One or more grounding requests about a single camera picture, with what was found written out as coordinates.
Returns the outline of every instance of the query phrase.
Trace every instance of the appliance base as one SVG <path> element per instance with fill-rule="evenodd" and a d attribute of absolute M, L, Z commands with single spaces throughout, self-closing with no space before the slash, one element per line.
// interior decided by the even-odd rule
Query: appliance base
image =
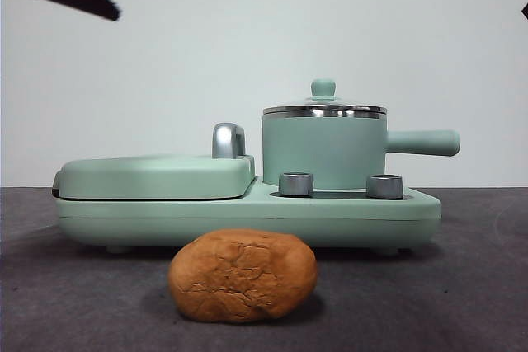
<path fill-rule="evenodd" d="M 66 235 L 116 253 L 132 246 L 184 246 L 219 228 L 292 233 L 310 246 L 394 251 L 430 241 L 441 219 L 438 199 L 409 188 L 404 194 L 389 200 L 368 199 L 361 190 L 319 191 L 315 198 L 286 198 L 258 177 L 236 199 L 57 199 L 57 205 Z"/>

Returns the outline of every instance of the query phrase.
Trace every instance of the mint green pot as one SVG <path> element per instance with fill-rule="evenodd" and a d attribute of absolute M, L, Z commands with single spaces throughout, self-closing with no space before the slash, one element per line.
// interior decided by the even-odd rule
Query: mint green pot
<path fill-rule="evenodd" d="M 265 183 L 278 185 L 283 172 L 308 172 L 317 189 L 361 189 L 368 176 L 385 173 L 386 153 L 459 151 L 455 131 L 387 132 L 386 109 L 343 104 L 334 96 L 335 86 L 315 80 L 305 103 L 264 110 Z"/>

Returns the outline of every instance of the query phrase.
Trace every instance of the lid knob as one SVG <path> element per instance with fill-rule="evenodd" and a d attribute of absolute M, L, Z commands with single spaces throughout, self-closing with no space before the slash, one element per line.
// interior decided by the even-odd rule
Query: lid knob
<path fill-rule="evenodd" d="M 316 78 L 312 81 L 312 96 L 330 96 L 336 93 L 336 83 L 331 78 Z"/>

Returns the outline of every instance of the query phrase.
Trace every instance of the appliance foot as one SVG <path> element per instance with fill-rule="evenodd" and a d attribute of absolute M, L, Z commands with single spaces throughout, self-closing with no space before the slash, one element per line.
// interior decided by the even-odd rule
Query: appliance foot
<path fill-rule="evenodd" d="M 134 249 L 131 246 L 107 246 L 106 251 L 112 255 L 122 255 Z"/>

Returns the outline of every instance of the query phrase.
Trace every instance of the gray carpet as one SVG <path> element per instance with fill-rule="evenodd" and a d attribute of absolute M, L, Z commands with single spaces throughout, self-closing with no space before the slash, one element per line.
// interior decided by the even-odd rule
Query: gray carpet
<path fill-rule="evenodd" d="M 2 351 L 527 351 L 528 189 L 422 189 L 433 242 L 397 257 L 317 249 L 318 285 L 278 321 L 203 324 L 176 310 L 176 253 L 112 256 L 58 229 L 48 189 L 2 189 Z"/>

